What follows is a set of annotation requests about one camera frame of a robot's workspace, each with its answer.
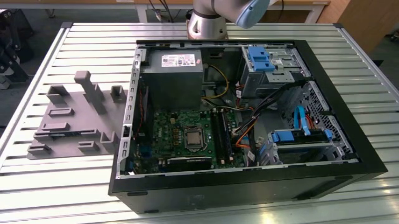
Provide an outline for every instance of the floor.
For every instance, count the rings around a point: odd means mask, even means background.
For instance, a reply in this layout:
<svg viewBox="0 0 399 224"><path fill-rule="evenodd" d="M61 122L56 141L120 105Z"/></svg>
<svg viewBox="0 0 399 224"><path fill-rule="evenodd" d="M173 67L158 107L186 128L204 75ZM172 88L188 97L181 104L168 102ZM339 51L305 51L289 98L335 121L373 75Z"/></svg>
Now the floor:
<svg viewBox="0 0 399 224"><path fill-rule="evenodd" d="M138 22L134 10L56 10L54 18L49 19L44 10L29 9L24 10L26 19L34 30L34 36L29 38L29 45L34 52L34 58L21 64L21 67L29 75L34 75L41 64L53 38L56 37L61 23L65 21L73 22ZM185 11L170 10L170 14L176 22L185 21ZM146 10L148 22L158 22L153 12ZM380 70L399 87L399 42L391 42L388 38L383 39L379 46L371 54L372 60L384 60L380 65ZM12 114L17 108L18 102L26 90L28 83L13 84L9 89L0 90L0 126L8 124Z"/></svg>

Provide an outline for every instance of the power supply label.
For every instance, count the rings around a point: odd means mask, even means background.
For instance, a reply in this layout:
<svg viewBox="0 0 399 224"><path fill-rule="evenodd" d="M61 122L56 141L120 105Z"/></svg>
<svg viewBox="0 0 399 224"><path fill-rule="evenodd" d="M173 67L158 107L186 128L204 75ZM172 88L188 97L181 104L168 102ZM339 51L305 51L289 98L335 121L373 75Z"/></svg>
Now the power supply label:
<svg viewBox="0 0 399 224"><path fill-rule="evenodd" d="M194 55L164 55L161 56L162 67L188 67L194 66Z"/></svg>

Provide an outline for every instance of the aluminum extrusion table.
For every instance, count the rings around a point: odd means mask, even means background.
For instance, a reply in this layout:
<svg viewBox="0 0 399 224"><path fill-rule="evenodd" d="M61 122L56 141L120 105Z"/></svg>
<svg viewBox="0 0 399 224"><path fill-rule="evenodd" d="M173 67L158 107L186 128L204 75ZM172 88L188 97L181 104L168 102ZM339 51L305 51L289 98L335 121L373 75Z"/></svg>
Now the aluminum extrusion table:
<svg viewBox="0 0 399 224"><path fill-rule="evenodd" d="M304 39L321 62L388 172L317 200L136 215L106 195L112 155L30 161L50 84L81 91L76 70L101 89L128 87L134 41L185 39L185 24L76 23L60 29L0 140L0 222L16 223L397 223L399 94L341 28L331 24L228 25L230 39Z"/></svg>

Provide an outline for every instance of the open computer chassis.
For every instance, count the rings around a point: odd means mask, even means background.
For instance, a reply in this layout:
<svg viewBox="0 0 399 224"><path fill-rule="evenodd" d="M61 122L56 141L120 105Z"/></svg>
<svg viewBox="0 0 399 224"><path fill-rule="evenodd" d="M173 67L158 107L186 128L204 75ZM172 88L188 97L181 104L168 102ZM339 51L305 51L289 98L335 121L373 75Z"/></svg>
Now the open computer chassis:
<svg viewBox="0 0 399 224"><path fill-rule="evenodd" d="M329 106L353 153L345 159L359 162L321 166L286 165L281 168L241 168L240 172L196 172L193 175L148 175L133 178L121 171L121 158L129 153L134 88L140 77L142 49L197 49L201 47L240 47L249 44L289 44L296 48L315 84ZM137 213L170 210L197 210L212 207L272 203L319 198L352 182L367 180L387 172L352 113L336 91L316 56L301 40L220 40L220 41L137 41L130 89L126 97L122 136L114 152L109 192Z"/></svg>

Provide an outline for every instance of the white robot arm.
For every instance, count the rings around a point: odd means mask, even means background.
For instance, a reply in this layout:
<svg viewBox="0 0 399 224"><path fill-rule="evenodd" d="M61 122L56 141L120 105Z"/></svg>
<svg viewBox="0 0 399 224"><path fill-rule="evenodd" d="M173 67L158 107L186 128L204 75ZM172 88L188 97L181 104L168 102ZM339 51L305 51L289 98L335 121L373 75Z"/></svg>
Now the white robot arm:
<svg viewBox="0 0 399 224"><path fill-rule="evenodd" d="M250 28L277 0L194 0L188 23L190 39L224 39L225 20Z"/></svg>

